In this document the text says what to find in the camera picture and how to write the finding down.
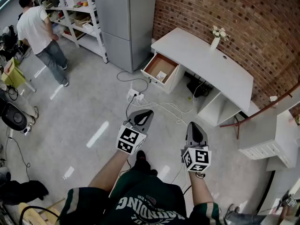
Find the gray refrigerator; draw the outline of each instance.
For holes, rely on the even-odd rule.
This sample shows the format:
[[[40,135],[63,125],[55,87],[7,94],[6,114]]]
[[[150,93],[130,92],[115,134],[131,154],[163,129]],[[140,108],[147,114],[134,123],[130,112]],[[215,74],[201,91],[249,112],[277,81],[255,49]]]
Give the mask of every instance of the gray refrigerator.
[[[155,0],[95,0],[108,60],[132,73],[149,57]]]

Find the dark green shirt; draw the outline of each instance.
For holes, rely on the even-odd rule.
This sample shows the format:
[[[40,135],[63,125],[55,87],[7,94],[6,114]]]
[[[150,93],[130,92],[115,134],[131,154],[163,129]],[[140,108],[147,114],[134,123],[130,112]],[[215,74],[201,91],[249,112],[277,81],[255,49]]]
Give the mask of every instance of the dark green shirt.
[[[180,187],[139,171],[122,175],[108,196],[94,187],[71,189],[56,224],[225,224],[213,202],[195,206],[187,218]]]

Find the gray floor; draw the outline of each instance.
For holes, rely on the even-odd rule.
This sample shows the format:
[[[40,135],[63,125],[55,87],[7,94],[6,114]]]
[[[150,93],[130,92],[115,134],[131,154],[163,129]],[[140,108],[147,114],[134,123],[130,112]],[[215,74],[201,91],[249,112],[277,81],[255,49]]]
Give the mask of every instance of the gray floor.
[[[44,207],[66,197],[69,189],[89,184],[116,151],[116,136],[126,119],[127,92],[131,87],[139,91],[145,88],[143,81],[118,81],[116,75],[121,69],[110,63],[105,64],[101,57],[82,47],[76,48],[74,43],[65,38],[60,39],[60,46],[70,61],[67,70],[70,85],[63,87],[53,100],[50,97],[59,84],[47,68],[37,78],[34,77],[44,66],[38,58],[31,53],[20,66],[26,78],[32,79],[31,83],[37,92],[30,92],[25,86],[19,87],[19,90],[25,88],[24,96],[39,108],[40,117],[32,132],[26,136],[14,132],[14,138],[20,144],[24,160],[31,163],[28,169],[30,179],[41,181],[50,192],[44,201],[36,199],[30,204]],[[136,72],[134,75],[121,74],[120,77],[143,78],[143,75]],[[187,82],[188,79],[183,79],[170,95],[150,84],[144,93],[145,98],[148,102],[175,103],[182,111],[189,111],[193,103],[188,99],[191,94],[185,86]],[[129,113],[138,109],[131,106]],[[147,159],[158,172],[165,166],[170,167],[163,181],[171,183],[181,168],[180,148],[185,144],[186,126],[183,123],[176,124],[177,119],[164,109],[152,109],[154,119],[142,149],[147,152]],[[185,114],[184,121],[197,122],[208,135],[212,164],[206,172],[205,181],[215,201],[223,212],[231,203],[248,201],[244,211],[253,212],[269,179],[269,174],[265,172],[267,161],[252,161],[242,155],[237,149],[236,131],[233,128],[211,127],[196,116],[196,110]],[[87,148],[87,142],[106,121],[109,122],[108,128],[91,148]],[[5,131],[6,126],[1,122],[2,144],[6,142]],[[13,141],[8,141],[7,157],[12,179],[28,181],[18,147]],[[130,164],[134,164],[134,160],[135,156],[131,156]],[[69,167],[73,167],[74,172],[64,179]],[[182,169],[174,184],[183,188],[185,181],[185,171]],[[191,190],[186,193],[185,199],[189,214],[193,208]],[[19,217],[14,212],[17,206],[8,208],[14,218]]]

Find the vase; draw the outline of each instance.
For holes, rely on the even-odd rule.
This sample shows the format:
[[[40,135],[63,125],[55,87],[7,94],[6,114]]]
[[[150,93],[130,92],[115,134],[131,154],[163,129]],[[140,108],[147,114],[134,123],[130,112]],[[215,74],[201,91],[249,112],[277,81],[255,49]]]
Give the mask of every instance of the vase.
[[[210,45],[210,49],[211,50],[215,50],[217,45],[220,42],[220,38],[219,37],[215,37],[214,40],[212,41],[211,45]]]

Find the open drawer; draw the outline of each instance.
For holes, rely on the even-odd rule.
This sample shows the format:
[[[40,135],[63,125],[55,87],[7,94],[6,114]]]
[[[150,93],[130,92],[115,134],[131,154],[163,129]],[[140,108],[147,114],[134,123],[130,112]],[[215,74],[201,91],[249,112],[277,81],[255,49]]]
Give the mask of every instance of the open drawer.
[[[149,78],[151,83],[157,85],[168,93],[171,89],[177,69],[178,64],[176,62],[159,53],[156,53],[147,66],[141,70],[141,72],[145,77]],[[159,72],[166,74],[166,77],[163,79],[163,81],[159,81],[156,78]]]

